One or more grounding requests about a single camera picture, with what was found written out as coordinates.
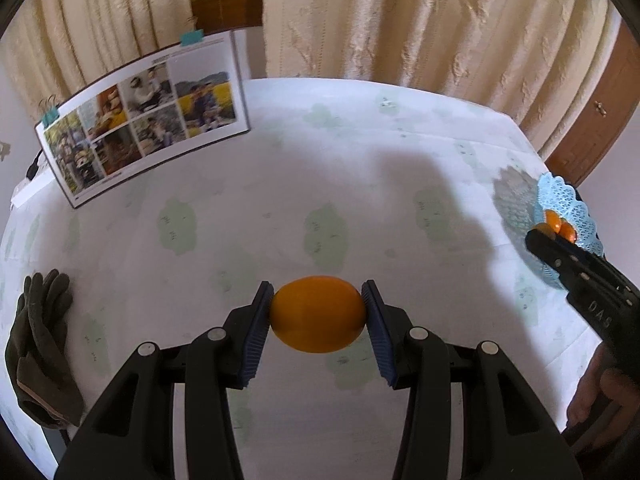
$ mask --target white tablecloth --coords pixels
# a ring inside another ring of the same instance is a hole
[[[357,288],[374,279],[388,304],[446,341],[496,341],[563,426],[597,337],[524,250],[546,168],[516,124],[370,82],[252,80],[245,94],[248,134],[78,210],[52,183],[12,212],[0,246],[2,347],[24,276],[68,272],[66,353],[90,407],[140,342],[190,342],[249,303],[261,280],[277,290],[310,274]],[[229,397],[247,479],[391,478],[407,393],[380,378],[366,331],[327,355],[271,334],[257,377]],[[51,476],[42,432],[4,369],[0,399]],[[455,424],[454,447],[460,432]],[[184,460],[177,469],[183,478]]]

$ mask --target small orange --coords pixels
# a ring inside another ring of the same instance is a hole
[[[562,219],[560,218],[560,215],[553,209],[545,209],[545,222],[554,229],[556,234],[560,232],[560,228],[562,227]]]
[[[566,221],[562,222],[562,227],[560,228],[560,232],[558,234],[572,244],[575,244],[575,241],[578,239],[578,233],[575,231],[574,226]]]
[[[335,352],[362,332],[366,309],[351,283],[333,276],[308,276],[284,285],[271,300],[275,335],[303,352]]]
[[[556,239],[556,232],[553,230],[553,228],[549,224],[545,222],[540,222],[540,224],[536,224],[533,228],[537,229],[543,235],[551,238],[552,240]]]

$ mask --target curtain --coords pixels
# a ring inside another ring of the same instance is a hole
[[[34,121],[118,67],[180,41],[190,0],[26,0],[0,41],[0,59]]]
[[[510,115],[546,158],[618,34],[609,0],[264,0],[269,76],[358,78]]]

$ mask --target white power strip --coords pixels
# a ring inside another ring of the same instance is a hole
[[[24,178],[20,184],[14,189],[14,194],[11,197],[11,207],[20,207],[27,202],[33,195],[39,192],[49,182],[53,182],[56,177],[53,175],[53,171],[49,165],[45,162],[44,165],[38,168],[38,173],[33,177],[30,182]]]

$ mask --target human hand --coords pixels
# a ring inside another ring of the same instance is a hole
[[[609,425],[593,441],[592,449],[606,446],[622,436],[640,408],[640,388],[620,370],[608,368],[602,376],[598,376],[606,353],[607,349],[601,343],[593,353],[566,410],[567,427],[571,428],[587,420],[600,392],[620,405]]]

